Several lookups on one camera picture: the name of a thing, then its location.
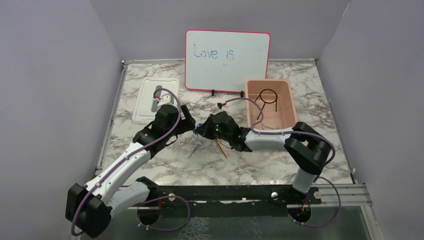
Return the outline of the glass stirring rod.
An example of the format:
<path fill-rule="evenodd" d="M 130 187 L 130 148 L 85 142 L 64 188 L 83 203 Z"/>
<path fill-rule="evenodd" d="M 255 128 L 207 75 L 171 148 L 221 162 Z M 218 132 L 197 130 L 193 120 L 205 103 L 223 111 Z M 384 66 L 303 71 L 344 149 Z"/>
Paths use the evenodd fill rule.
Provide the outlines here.
<path fill-rule="evenodd" d="M 278 130 L 278 129 L 281 129 L 281 127 L 279 127 L 279 126 L 273 126 L 273 125 L 265 124 L 263 122 L 257 124 L 254 128 L 258 129 L 258 130 Z"/>

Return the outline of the black wire ring stand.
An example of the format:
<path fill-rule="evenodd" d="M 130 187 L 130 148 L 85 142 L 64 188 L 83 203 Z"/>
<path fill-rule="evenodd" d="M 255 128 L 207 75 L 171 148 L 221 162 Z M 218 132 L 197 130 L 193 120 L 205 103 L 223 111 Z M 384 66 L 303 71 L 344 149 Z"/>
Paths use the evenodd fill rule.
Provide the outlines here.
<path fill-rule="evenodd" d="M 264 99 L 263 98 L 263 93 L 264 92 L 271 92 L 274 95 L 274 99 L 272 101 L 269 100 L 269 99 Z M 260 100 L 262 102 L 262 106 L 260 107 L 260 113 L 258 114 L 258 116 L 256 118 L 257 120 L 259 119 L 260 116 L 261 117 L 264 117 L 263 112 L 264 112 L 264 108 L 265 108 L 266 105 L 274 104 L 274 110 L 275 110 L 275 112 L 278 110 L 278 94 L 274 90 L 272 90 L 270 88 L 262 89 L 259 92 L 259 94 L 256 97 L 256 99 L 254 100 L 254 102 L 256 103 L 258 100 Z"/>

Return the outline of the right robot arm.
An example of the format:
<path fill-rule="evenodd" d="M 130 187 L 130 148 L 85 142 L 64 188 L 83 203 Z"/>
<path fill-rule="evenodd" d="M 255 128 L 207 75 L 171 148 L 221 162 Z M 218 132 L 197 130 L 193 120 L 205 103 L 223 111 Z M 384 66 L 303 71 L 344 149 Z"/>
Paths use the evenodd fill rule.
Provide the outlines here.
<path fill-rule="evenodd" d="M 292 128 L 259 130 L 239 126 L 222 111 L 209 115 L 195 132 L 209 140 L 223 140 L 238 152 L 288 152 L 298 165 L 288 190 L 289 199 L 296 204 L 308 198 L 312 184 L 336 154 L 334 145 L 304 122 L 297 122 Z"/>

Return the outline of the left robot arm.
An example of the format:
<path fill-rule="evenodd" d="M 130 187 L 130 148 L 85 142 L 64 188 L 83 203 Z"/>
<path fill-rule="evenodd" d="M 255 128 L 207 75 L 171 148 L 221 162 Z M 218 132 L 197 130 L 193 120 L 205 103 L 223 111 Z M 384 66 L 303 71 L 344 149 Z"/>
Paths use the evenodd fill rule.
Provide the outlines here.
<path fill-rule="evenodd" d="M 152 205 L 157 200 L 155 183 L 136 181 L 121 189 L 126 180 L 157 153 L 170 145 L 170 138 L 192 131 L 196 121 L 186 105 L 162 105 L 154 120 L 134 136 L 124 153 L 101 174 L 84 185 L 75 183 L 67 193 L 65 218 L 75 228 L 91 238 L 98 237 L 113 217 L 129 207 L 143 203 Z"/>

